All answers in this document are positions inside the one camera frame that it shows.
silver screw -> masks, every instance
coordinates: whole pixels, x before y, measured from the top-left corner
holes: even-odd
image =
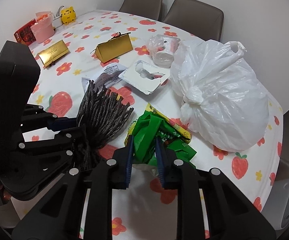
[[[174,160],[173,163],[174,163],[174,165],[181,166],[181,165],[183,165],[183,160],[176,159],[176,160]]]
[[[72,168],[69,170],[69,174],[74,176],[77,175],[79,173],[79,170],[77,168]]]
[[[117,163],[117,161],[115,159],[108,159],[107,160],[107,165],[109,166],[113,166]]]
[[[211,173],[213,174],[213,175],[215,175],[215,176],[218,176],[218,175],[220,175],[220,170],[219,169],[217,169],[217,168],[213,168],[212,170],[211,170]]]

tablecloth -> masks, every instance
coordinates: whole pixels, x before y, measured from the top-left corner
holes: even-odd
[[[58,30],[54,36],[31,51],[41,67],[41,74],[29,103],[42,105],[46,111],[59,117],[76,116],[84,95],[81,77],[89,77],[113,62],[130,67],[141,59],[153,64],[146,48],[152,35],[164,34],[178,37],[182,41],[195,39],[202,42],[200,38],[176,27],[121,12],[93,11],[78,17],[75,24],[65,28]],[[131,32],[134,50],[103,64],[91,52],[97,44],[111,39],[117,32]],[[70,53],[54,66],[45,69],[37,56],[38,52],[62,39]],[[174,122],[186,127],[180,122],[182,98],[173,93],[169,81],[150,95],[144,95],[124,81],[111,89],[123,96],[123,103],[130,102],[134,113],[119,136],[100,150],[102,156],[110,158],[115,149],[124,146],[127,127],[143,114],[148,102]],[[198,133],[192,134],[190,142],[190,146],[197,151],[191,160],[196,168],[206,171],[213,167],[221,169],[259,211],[267,201],[273,185],[282,147],[282,109],[269,92],[268,96],[270,121],[267,130],[264,137],[250,149],[240,153],[222,151],[204,141]],[[40,129],[25,133],[24,137],[26,141],[30,141],[50,139],[53,135],[52,131]],[[44,192],[29,204],[12,199],[20,217],[29,211]],[[133,168],[129,189],[113,190],[112,193],[113,239],[175,239],[176,200],[176,190],[164,190],[158,179],[150,173]],[[208,237],[207,223],[205,229]]]

red box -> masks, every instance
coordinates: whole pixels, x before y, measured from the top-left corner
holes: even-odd
[[[29,46],[33,43],[36,38],[34,37],[30,27],[36,23],[36,20],[33,19],[24,26],[22,26],[19,30],[14,33],[14,37],[18,43],[25,44]]]

gold box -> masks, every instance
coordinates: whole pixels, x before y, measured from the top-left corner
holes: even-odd
[[[52,62],[62,57],[69,52],[68,47],[65,45],[64,41],[58,41],[49,48],[39,52],[39,57],[45,67],[49,66]]]
[[[129,33],[119,33],[119,35],[117,33],[117,36],[111,40],[98,44],[95,55],[102,63],[105,63],[131,50],[133,50],[133,47]]]

cup wrapped in plastic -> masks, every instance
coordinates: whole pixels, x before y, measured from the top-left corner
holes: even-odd
[[[230,152],[256,144],[269,122],[267,90],[242,58],[244,52],[237,41],[183,41],[170,69],[173,90],[183,97],[181,122]]]
[[[180,39],[176,37],[161,34],[152,36],[148,42],[147,49],[152,56],[153,62],[159,67],[170,68],[179,42]]]

